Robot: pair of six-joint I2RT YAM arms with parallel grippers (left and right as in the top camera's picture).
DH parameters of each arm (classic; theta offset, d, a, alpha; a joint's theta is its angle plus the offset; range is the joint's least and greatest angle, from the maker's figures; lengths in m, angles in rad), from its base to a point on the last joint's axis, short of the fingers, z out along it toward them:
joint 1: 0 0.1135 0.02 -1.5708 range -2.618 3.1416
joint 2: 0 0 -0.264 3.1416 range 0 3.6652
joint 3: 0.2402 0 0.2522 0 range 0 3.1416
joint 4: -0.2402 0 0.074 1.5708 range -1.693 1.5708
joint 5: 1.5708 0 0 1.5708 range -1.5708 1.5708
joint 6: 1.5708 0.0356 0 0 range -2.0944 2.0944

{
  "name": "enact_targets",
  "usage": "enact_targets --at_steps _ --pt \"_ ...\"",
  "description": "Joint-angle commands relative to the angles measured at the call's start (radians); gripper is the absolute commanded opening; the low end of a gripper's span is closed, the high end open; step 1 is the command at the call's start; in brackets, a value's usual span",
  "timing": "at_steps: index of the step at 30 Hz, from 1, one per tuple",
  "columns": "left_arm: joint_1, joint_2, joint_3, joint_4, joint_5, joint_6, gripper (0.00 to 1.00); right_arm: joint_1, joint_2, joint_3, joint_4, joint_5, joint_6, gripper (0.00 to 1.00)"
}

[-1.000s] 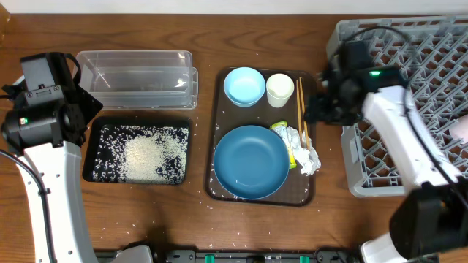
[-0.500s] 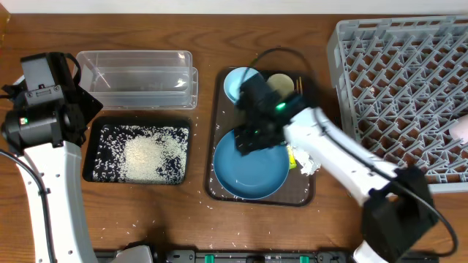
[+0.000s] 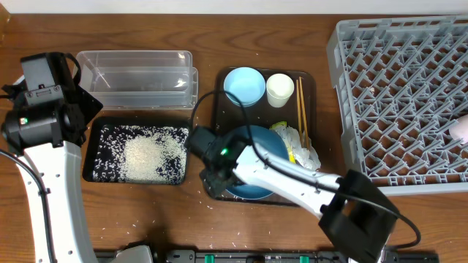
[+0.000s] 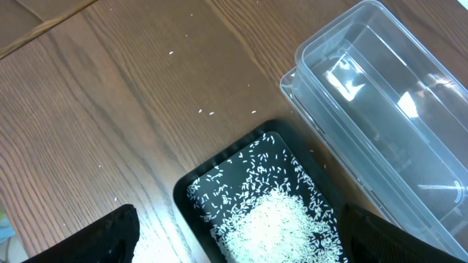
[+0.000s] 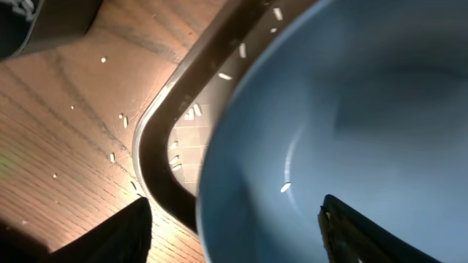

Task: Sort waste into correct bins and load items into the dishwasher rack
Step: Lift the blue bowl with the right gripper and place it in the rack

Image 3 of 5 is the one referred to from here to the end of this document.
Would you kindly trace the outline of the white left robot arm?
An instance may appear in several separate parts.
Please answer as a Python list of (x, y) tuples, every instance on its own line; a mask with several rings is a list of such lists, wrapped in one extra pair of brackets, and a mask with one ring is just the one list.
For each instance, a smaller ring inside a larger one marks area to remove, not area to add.
[(13, 103), (1, 125), (25, 186), (36, 262), (96, 262), (81, 190), (81, 146), (102, 103), (79, 85), (69, 53), (40, 53), (20, 60), (23, 75), (4, 85)]

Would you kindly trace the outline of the yellow green snack wrapper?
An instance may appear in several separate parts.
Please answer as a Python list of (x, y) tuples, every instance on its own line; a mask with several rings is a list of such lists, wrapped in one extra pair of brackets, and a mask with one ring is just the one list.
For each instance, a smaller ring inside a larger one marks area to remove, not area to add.
[(269, 129), (271, 131), (276, 132), (281, 137), (283, 143), (285, 144), (287, 148), (289, 161), (292, 163), (295, 163), (295, 157), (293, 154), (293, 147), (292, 147), (292, 139), (287, 129), (287, 122), (280, 121), (278, 123), (273, 124)]

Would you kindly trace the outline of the pink cup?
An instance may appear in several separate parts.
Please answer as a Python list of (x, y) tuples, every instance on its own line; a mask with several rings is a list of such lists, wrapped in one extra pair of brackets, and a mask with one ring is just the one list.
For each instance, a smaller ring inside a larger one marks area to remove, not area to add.
[(463, 144), (468, 141), (468, 115), (456, 120), (456, 123), (449, 128), (449, 134), (454, 140), (460, 140)]

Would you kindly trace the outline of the white napkin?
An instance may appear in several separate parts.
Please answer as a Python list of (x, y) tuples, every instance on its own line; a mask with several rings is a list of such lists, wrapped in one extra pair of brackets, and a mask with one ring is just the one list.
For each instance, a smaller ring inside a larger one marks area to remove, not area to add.
[(295, 163), (306, 169), (318, 170), (321, 167), (321, 162), (312, 145), (310, 145), (310, 150), (308, 150), (305, 144), (301, 147), (298, 131), (288, 125), (287, 129), (292, 139), (292, 151), (295, 157)]

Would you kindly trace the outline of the wooden chopstick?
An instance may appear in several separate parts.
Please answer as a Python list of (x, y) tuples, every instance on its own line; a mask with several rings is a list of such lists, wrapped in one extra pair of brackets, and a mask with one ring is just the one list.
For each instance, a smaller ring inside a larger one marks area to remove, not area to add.
[(304, 101), (304, 96), (303, 96), (303, 81), (302, 77), (299, 77), (298, 80), (298, 90), (299, 90), (299, 96), (300, 96), (300, 103), (301, 103), (301, 116), (302, 116), (302, 121), (303, 121), (303, 133), (305, 134), (304, 137), (304, 142), (305, 146), (310, 150), (310, 145), (309, 145), (309, 131), (308, 131), (308, 122), (306, 118), (306, 108), (305, 108), (305, 101)]
[(295, 80), (295, 84), (296, 84), (296, 104), (297, 104), (297, 114), (298, 114), (298, 134), (299, 134), (301, 147), (303, 147), (299, 79)]

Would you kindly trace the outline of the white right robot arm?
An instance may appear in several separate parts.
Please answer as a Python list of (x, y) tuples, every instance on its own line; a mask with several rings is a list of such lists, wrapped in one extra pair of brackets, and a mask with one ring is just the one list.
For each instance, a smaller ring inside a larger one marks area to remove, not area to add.
[(255, 142), (251, 134), (218, 136), (199, 126), (187, 149), (205, 165), (200, 177), (212, 197), (236, 183), (264, 188), (319, 220), (334, 247), (356, 262), (379, 262), (396, 224), (396, 206), (365, 175), (316, 172)]

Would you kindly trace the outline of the dark blue plate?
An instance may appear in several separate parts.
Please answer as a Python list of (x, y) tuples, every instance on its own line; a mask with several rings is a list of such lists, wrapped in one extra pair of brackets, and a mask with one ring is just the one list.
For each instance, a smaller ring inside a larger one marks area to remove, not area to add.
[[(264, 149), (272, 152), (274, 155), (288, 160), (288, 151), (282, 138), (274, 131), (261, 126), (250, 126), (254, 142), (259, 143)], [(272, 191), (260, 188), (258, 186), (232, 186), (227, 191), (243, 199), (264, 199), (272, 195)]]

